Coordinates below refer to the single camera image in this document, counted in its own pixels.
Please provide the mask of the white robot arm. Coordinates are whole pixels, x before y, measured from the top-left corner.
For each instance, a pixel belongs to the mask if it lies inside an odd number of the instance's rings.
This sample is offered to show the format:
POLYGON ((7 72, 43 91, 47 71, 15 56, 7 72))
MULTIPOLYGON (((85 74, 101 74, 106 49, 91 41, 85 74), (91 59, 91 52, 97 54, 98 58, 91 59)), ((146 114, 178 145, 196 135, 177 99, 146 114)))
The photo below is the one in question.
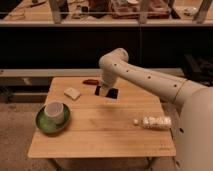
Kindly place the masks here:
POLYGON ((102 94, 121 77, 180 109, 175 164, 178 171, 213 171, 213 87, 128 63, 125 49, 102 56, 102 94))

